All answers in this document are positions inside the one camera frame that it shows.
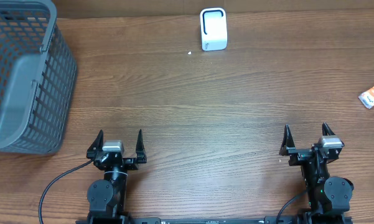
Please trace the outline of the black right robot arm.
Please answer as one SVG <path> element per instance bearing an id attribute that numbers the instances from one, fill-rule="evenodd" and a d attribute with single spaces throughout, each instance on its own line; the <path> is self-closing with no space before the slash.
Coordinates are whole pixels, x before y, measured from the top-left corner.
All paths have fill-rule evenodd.
<path id="1" fill-rule="evenodd" d="M 276 223 L 285 221 L 283 211 L 303 195 L 307 195 L 309 208 L 301 209 L 290 223 L 352 223 L 346 217 L 350 210 L 353 183 L 343 177 L 331 176 L 327 165 L 339 158 L 344 142 L 322 124 L 322 136 L 308 149 L 297 149 L 288 124 L 284 127 L 280 156 L 288 156 L 290 166 L 299 166 L 306 189 L 286 202 L 276 216 Z"/>

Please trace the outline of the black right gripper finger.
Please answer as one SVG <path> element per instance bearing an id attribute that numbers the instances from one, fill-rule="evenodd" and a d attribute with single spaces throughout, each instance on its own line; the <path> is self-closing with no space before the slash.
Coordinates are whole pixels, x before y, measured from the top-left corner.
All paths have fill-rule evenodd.
<path id="1" fill-rule="evenodd" d="M 330 126 L 326 123 L 322 123 L 322 135 L 323 136 L 334 136 L 335 133 L 331 130 Z"/>
<path id="2" fill-rule="evenodd" d="M 290 154 L 290 151 L 295 150 L 295 144 L 292 138 L 291 130 L 288 124 L 284 127 L 284 137 L 279 150 L 280 154 Z"/>

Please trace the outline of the small orange tissue box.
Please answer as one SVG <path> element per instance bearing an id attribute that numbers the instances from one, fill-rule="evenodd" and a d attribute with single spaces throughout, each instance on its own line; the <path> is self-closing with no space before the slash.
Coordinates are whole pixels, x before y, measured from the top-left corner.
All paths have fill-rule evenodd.
<path id="1" fill-rule="evenodd" d="M 358 96 L 358 99 L 362 102 L 364 107 L 367 109 L 372 109 L 374 107 L 374 86 L 361 93 Z"/>

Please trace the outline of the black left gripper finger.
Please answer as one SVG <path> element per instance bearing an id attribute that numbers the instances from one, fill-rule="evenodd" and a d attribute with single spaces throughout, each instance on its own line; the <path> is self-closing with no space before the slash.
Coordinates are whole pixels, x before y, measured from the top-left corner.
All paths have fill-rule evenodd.
<path id="1" fill-rule="evenodd" d="M 135 152 L 136 152 L 137 157 L 146 157 L 146 151 L 145 151 L 144 143 L 143 143 L 143 132 L 141 129 L 138 132 Z"/>
<path id="2" fill-rule="evenodd" d="M 88 148 L 87 152 L 95 152 L 97 150 L 100 150 L 102 146 L 103 146 L 103 130 L 101 129 L 96 139 L 93 141 L 91 146 Z"/>

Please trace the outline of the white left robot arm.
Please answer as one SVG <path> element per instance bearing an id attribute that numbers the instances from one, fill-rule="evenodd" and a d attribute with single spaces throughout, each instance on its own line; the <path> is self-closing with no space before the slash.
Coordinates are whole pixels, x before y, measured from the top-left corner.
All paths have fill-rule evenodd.
<path id="1" fill-rule="evenodd" d="M 135 157 L 124 157 L 121 140 L 104 140 L 100 131 L 86 152 L 86 158 L 104 172 L 102 179 L 94 181 L 88 188 L 88 223 L 134 223 L 125 208 L 128 172 L 138 170 L 147 162 L 142 131 L 138 132 Z"/>

